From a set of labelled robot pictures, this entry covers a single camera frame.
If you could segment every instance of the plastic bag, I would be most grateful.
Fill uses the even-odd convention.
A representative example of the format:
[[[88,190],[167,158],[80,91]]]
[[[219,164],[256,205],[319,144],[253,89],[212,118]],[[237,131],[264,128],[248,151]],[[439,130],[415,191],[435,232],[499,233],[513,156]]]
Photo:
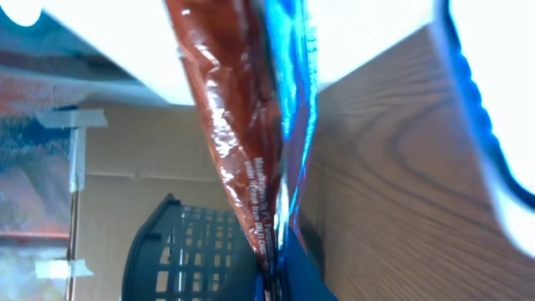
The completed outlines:
[[[316,38],[303,1],[167,0],[211,155],[262,271],[283,299],[316,121]]]

